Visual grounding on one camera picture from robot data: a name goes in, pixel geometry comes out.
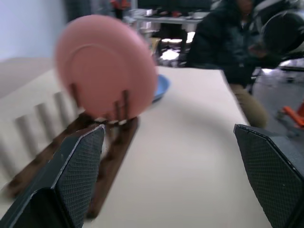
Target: person's hand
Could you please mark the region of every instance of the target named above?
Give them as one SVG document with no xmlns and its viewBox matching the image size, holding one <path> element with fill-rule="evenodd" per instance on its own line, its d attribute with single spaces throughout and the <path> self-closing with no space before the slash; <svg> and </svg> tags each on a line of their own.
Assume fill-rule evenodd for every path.
<svg viewBox="0 0 304 228">
<path fill-rule="evenodd" d="M 268 52 L 263 49 L 260 44 L 254 44 L 249 47 L 249 52 L 255 55 L 258 58 L 264 58 L 268 55 Z"/>
</svg>

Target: beige tabletop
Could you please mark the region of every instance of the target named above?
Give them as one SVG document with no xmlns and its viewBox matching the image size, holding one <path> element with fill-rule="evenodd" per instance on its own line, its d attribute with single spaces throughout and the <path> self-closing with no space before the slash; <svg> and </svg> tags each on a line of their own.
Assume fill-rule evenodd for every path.
<svg viewBox="0 0 304 228">
<path fill-rule="evenodd" d="M 100 215 L 84 227 L 271 228 L 233 134 L 234 124 L 246 121 L 221 72 L 165 67 L 159 72 L 170 79 L 170 89 L 140 116 Z M 48 103 L 55 121 L 51 96 L 59 90 L 53 71 L 31 81 L 0 100 L 1 124 L 7 128 L 10 118 L 33 115 L 31 107 L 41 102 Z M 10 151 L 22 147 L 4 138 Z M 39 140 L 41 147 L 47 144 Z M 11 156 L 22 160 L 18 169 L 26 165 L 25 156 Z M 1 202 L 1 213 L 8 206 Z"/>
</svg>

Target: desk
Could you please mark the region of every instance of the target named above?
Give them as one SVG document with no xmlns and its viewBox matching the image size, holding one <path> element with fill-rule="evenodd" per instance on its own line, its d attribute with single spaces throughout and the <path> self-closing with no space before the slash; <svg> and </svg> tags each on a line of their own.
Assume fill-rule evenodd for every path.
<svg viewBox="0 0 304 228">
<path fill-rule="evenodd" d="M 167 24 L 198 24 L 201 22 L 201 19 L 186 19 L 184 17 L 174 18 L 174 17 L 161 17 L 161 18 L 152 18 L 144 16 L 134 16 L 133 18 L 136 21 L 146 21 L 153 23 L 167 23 Z"/>
<path fill-rule="evenodd" d="M 221 73 L 159 72 L 171 87 L 141 115 L 100 215 L 84 228 L 271 228 L 233 134 L 234 124 L 246 121 Z M 30 113 L 40 102 L 52 106 L 57 91 L 49 71 L 1 99 L 0 119 L 8 127 L 9 118 Z M 16 140 L 7 143 L 12 151 L 18 148 Z M 3 214 L 10 203 L 0 205 Z"/>
</svg>

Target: dark hoodie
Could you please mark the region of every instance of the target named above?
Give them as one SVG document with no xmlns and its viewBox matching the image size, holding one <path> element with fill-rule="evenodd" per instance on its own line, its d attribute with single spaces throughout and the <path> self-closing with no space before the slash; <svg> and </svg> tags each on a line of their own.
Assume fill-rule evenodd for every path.
<svg viewBox="0 0 304 228">
<path fill-rule="evenodd" d="M 223 70 L 228 83 L 244 87 L 256 67 L 275 68 L 280 57 L 267 55 L 258 59 L 248 48 L 257 43 L 258 32 L 241 23 L 241 12 L 235 0 L 222 0 L 196 28 L 187 56 L 186 67 Z"/>
</svg>

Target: orange object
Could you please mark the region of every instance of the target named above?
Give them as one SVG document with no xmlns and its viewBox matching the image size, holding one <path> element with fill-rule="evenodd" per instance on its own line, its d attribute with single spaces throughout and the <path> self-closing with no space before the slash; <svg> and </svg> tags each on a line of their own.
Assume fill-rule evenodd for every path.
<svg viewBox="0 0 304 228">
<path fill-rule="evenodd" d="M 71 22 L 56 47 L 58 76 L 79 105 L 95 118 L 117 120 L 114 102 L 124 113 L 122 92 L 129 94 L 129 118 L 148 107 L 157 88 L 157 71 L 147 43 L 121 21 L 90 15 Z"/>
<path fill-rule="evenodd" d="M 110 0 L 114 9 L 123 10 L 125 8 L 130 7 L 130 3 L 127 0 L 122 0 L 121 4 L 119 4 L 116 0 Z"/>
<path fill-rule="evenodd" d="M 292 118 L 299 128 L 304 129 L 304 102 L 297 111 L 294 111 L 289 106 L 285 106 L 283 107 L 283 112 Z"/>
<path fill-rule="evenodd" d="M 173 12 L 172 12 L 172 16 L 173 16 L 174 18 L 177 18 L 177 17 L 179 17 L 180 15 L 181 15 L 181 13 L 178 12 L 178 11 L 173 11 Z"/>
</svg>

